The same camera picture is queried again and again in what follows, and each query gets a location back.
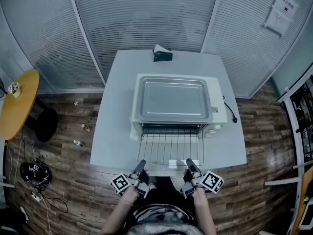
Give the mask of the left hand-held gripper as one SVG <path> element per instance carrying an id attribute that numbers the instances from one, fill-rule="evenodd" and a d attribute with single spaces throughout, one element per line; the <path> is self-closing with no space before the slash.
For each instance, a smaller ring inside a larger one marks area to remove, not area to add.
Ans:
<path id="1" fill-rule="evenodd" d="M 118 195 L 123 195 L 128 187 L 134 187 L 139 197 L 146 198 L 149 191 L 149 175 L 144 170 L 145 160 L 141 160 L 128 176 L 121 173 L 110 181 L 111 187 Z"/>

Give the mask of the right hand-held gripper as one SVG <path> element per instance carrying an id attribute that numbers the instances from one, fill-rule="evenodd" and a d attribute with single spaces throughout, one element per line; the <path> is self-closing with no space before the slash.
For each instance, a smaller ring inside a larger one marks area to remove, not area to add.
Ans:
<path id="1" fill-rule="evenodd" d="M 180 192 L 186 199 L 192 196 L 196 188 L 202 188 L 205 192 L 213 194 L 218 193 L 224 184 L 222 177 L 211 171 L 202 174 L 198 166 L 190 158 L 186 160 L 186 164 L 188 169 L 184 171 L 184 185 L 180 189 Z"/>

